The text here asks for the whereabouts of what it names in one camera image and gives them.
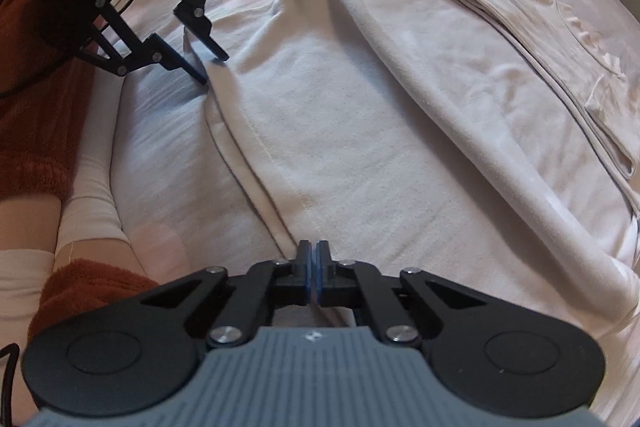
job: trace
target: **metal screw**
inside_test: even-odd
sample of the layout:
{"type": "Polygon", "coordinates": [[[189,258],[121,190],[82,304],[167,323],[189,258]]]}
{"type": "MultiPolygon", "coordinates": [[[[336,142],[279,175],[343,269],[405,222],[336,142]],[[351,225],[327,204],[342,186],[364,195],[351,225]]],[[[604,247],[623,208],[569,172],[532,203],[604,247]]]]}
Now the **metal screw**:
{"type": "Polygon", "coordinates": [[[385,334],[390,341],[397,343],[407,343],[418,338],[418,331],[406,324],[391,326],[385,331],[385,334]]]}
{"type": "Polygon", "coordinates": [[[231,344],[242,337],[242,331],[233,326],[220,326],[209,331],[211,340],[218,344],[231,344]]]}

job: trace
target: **mattress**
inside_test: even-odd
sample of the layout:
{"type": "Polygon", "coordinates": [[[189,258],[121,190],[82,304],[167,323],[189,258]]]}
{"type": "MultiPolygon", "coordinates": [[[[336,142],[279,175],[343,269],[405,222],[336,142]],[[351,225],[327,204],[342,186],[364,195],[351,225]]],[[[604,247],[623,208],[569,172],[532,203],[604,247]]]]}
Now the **mattress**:
{"type": "MultiPolygon", "coordinates": [[[[207,14],[215,19],[269,1],[207,0],[207,14]]],[[[593,27],[590,32],[621,59],[627,76],[639,77],[640,24],[618,0],[560,1],[571,5],[581,20],[590,23],[593,27]]],[[[126,19],[140,36],[155,31],[181,50],[184,29],[171,14],[175,3],[175,0],[136,0],[127,10],[126,19]]],[[[213,37],[224,45],[223,35],[213,37]]],[[[182,256],[187,260],[183,271],[219,264],[228,267],[232,274],[243,273],[258,261],[290,255],[287,251],[290,247],[274,240],[273,227],[263,222],[255,201],[242,190],[236,177],[241,173],[230,170],[225,155],[221,154],[223,144],[213,140],[206,121],[208,96],[207,89],[183,72],[152,66],[128,75],[114,138],[111,187],[123,228],[135,251],[152,248],[159,262],[182,256]]],[[[497,296],[513,300],[511,296],[517,294],[518,263],[535,260],[530,249],[535,237],[522,225],[506,223],[507,212],[501,198],[477,171],[459,159],[452,144],[443,139],[440,145],[443,166],[452,171],[451,187],[455,185],[456,190],[469,194],[468,206],[475,201],[475,215],[482,216],[482,223],[486,223],[459,227],[455,241],[476,250],[504,253],[505,269],[498,275],[503,288],[497,296]],[[506,230],[513,227],[516,232],[507,234],[506,230]]],[[[621,237],[637,233],[628,206],[606,182],[600,186],[566,184],[558,189],[564,190],[568,200],[579,200],[586,208],[584,219],[590,221],[606,250],[620,243],[621,237]]],[[[633,264],[636,245],[620,251],[626,257],[622,260],[633,264]]],[[[384,264],[389,273],[402,267],[401,264],[418,265],[438,273],[438,266],[430,266],[428,255],[421,259],[388,260],[384,264]]],[[[183,273],[176,271],[173,275],[179,277],[183,273]]],[[[456,279],[473,287],[474,277],[473,271],[468,271],[456,279]]],[[[552,278],[541,282],[538,294],[518,303],[546,310],[547,301],[559,299],[553,292],[555,283],[558,282],[552,278]]],[[[283,320],[302,324],[313,318],[289,315],[283,320]]],[[[607,376],[593,411],[611,426],[630,425],[640,412],[635,400],[635,390],[640,386],[635,360],[640,331],[636,331],[634,320],[623,331],[599,339],[607,354],[607,376]]]]}

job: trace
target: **bed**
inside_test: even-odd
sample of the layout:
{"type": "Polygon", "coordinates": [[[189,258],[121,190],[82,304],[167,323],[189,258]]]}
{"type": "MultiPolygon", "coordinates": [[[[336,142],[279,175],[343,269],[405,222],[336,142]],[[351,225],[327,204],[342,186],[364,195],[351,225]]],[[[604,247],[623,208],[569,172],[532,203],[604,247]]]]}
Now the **bed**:
{"type": "MultiPolygon", "coordinates": [[[[207,0],[207,15],[216,20],[270,1],[207,0]]],[[[590,24],[590,34],[620,58],[626,76],[640,80],[640,23],[618,0],[560,1],[571,5],[574,13],[590,24]]],[[[176,49],[188,50],[184,29],[171,14],[174,5],[175,0],[136,0],[126,19],[139,35],[155,31],[176,49]]],[[[214,38],[225,46],[224,34],[214,38]]],[[[514,218],[500,195],[433,123],[421,121],[417,127],[441,167],[434,177],[446,179],[442,191],[447,194],[449,212],[440,214],[447,219],[438,221],[437,212],[436,217],[428,218],[435,225],[426,227],[431,230],[431,239],[421,244],[430,247],[420,250],[420,255],[411,248],[404,253],[385,253],[384,243],[377,248],[369,245],[362,251],[346,251],[348,237],[331,237],[331,232],[329,237],[296,237],[286,230],[286,224],[266,221],[260,202],[249,195],[246,172],[234,167],[232,156],[238,152],[230,148],[233,137],[213,129],[212,96],[210,89],[199,86],[186,73],[159,67],[129,74],[122,88],[111,163],[114,201],[134,251],[145,251],[147,262],[152,259],[171,266],[171,259],[185,260],[169,270],[171,277],[212,264],[225,266],[232,274],[243,273],[258,261],[290,257],[290,245],[296,240],[328,239],[343,246],[336,252],[338,259],[371,261],[389,274],[404,266],[420,266],[584,325],[580,305],[568,302],[569,293],[559,290],[564,282],[541,253],[544,248],[536,236],[514,218]],[[474,261],[450,261],[450,254],[460,257],[463,252],[472,252],[474,261]],[[534,282],[525,281],[523,270],[540,276],[534,282]]],[[[580,148],[579,141],[567,144],[567,148],[574,145],[580,148]]],[[[572,159],[550,155],[546,159],[551,163],[549,172],[554,162],[571,160],[586,162],[579,155],[572,159]]],[[[555,190],[572,202],[604,250],[615,251],[621,263],[634,267],[638,227],[633,212],[604,170],[580,172],[585,176],[581,181],[566,176],[555,179],[555,190]]],[[[353,241],[360,241],[366,233],[354,230],[353,241]]],[[[291,311],[282,314],[278,323],[302,325],[323,320],[326,318],[317,314],[291,311]]],[[[637,322],[631,315],[620,321],[618,328],[591,331],[607,356],[606,379],[592,410],[612,427],[626,427],[640,416],[636,400],[640,390],[637,322]]]]}

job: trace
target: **folded clothing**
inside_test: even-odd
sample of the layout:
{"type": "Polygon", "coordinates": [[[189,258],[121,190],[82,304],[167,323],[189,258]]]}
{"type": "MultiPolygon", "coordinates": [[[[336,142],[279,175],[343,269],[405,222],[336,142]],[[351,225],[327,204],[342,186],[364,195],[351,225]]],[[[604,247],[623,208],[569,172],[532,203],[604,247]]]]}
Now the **folded clothing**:
{"type": "Polygon", "coordinates": [[[64,200],[73,176],[94,67],[42,41],[41,12],[41,0],[0,2],[0,199],[64,200]]]}
{"type": "Polygon", "coordinates": [[[28,341],[42,330],[76,315],[97,310],[151,290],[158,283],[128,270],[76,259],[47,280],[40,307],[31,319],[28,341]]]}

